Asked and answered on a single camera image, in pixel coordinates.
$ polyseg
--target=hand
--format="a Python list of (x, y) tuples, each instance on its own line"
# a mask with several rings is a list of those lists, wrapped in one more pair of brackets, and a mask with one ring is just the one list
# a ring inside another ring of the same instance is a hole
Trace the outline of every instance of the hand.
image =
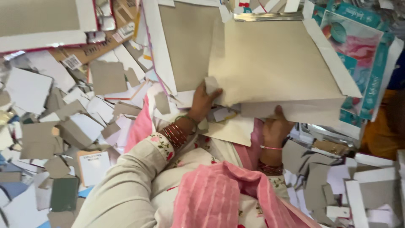
[(286, 120), (283, 108), (277, 106), (274, 109), (276, 119), (268, 118), (263, 127), (263, 145), (273, 148), (281, 148), (283, 140), (290, 133), (295, 122)]
[(188, 116), (197, 122), (201, 122), (211, 110), (214, 100), (222, 94), (222, 89), (215, 90), (212, 94), (205, 92), (205, 81), (196, 89), (193, 98), (193, 105)]

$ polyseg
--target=white kurta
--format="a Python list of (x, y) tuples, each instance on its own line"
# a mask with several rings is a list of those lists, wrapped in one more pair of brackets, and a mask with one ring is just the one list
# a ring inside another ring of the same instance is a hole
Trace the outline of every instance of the white kurta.
[[(238, 165), (239, 158), (232, 149), (221, 140), (194, 137), (175, 155), (168, 140), (153, 133), (119, 157), (105, 179), (90, 192), (73, 228), (169, 228), (173, 221), (173, 202), (183, 174), (200, 164), (209, 166), (228, 160), (225, 157), (230, 157)], [(269, 181), (276, 194), (288, 200), (284, 177), (272, 176)], [(238, 228), (266, 227), (255, 198), (240, 195), (239, 224)]]

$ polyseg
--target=pink thread bracelet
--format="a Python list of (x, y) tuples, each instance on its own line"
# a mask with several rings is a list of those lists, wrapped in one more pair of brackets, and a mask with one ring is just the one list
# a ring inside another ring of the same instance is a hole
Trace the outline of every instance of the pink thread bracelet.
[(272, 150), (282, 150), (282, 148), (273, 148), (273, 147), (267, 147), (267, 146), (263, 146), (263, 145), (261, 145), (260, 148), (263, 148), (263, 149), (272, 149)]

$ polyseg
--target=green bangle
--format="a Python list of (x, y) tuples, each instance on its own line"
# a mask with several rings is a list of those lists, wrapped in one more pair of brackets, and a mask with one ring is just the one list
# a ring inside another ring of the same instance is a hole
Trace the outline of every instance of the green bangle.
[(189, 117), (189, 116), (178, 116), (178, 117), (175, 119), (175, 122), (176, 122), (178, 119), (181, 119), (181, 118), (187, 118), (187, 119), (191, 120), (191, 121), (194, 123), (194, 125), (196, 126), (196, 130), (198, 129), (198, 123), (197, 123), (197, 121), (195, 121), (193, 118), (191, 118), (191, 117)]

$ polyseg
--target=pink striped scarf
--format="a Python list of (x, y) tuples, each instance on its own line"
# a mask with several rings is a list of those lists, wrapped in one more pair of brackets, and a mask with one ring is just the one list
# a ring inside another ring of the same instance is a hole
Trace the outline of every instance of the pink striped scarf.
[(269, 228), (320, 228), (278, 198), (265, 174), (227, 161), (200, 165), (183, 175), (174, 202), (172, 228), (236, 228), (240, 193), (258, 199)]

